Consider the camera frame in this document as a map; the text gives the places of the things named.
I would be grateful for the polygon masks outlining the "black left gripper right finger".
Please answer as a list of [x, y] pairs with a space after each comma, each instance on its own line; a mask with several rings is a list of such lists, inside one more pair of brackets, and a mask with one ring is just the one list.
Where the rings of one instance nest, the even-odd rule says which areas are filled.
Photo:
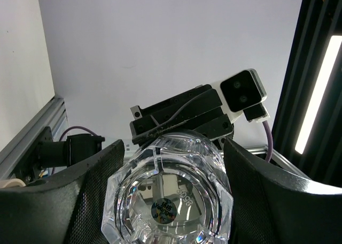
[[227, 139], [238, 243], [341, 243], [341, 188], [303, 178]]

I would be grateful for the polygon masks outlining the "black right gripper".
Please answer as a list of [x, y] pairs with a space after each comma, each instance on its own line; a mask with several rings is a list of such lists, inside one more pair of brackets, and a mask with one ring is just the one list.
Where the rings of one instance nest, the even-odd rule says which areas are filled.
[[223, 99], [209, 84], [200, 85], [147, 108], [131, 108], [132, 143], [142, 146], [176, 131], [194, 131], [222, 147], [234, 137], [234, 124], [223, 109]]

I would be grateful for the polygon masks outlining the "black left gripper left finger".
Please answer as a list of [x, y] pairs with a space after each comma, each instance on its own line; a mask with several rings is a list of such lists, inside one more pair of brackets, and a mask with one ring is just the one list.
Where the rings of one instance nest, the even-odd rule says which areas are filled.
[[108, 178], [123, 166], [117, 140], [26, 187], [1, 189], [1, 243], [107, 243], [101, 232]]

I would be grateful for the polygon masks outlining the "clear faceted glass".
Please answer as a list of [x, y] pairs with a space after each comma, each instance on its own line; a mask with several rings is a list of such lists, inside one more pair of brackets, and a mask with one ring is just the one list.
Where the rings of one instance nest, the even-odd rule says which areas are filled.
[[109, 243], [228, 243], [233, 203], [212, 141], [168, 133], [108, 178], [101, 231]]

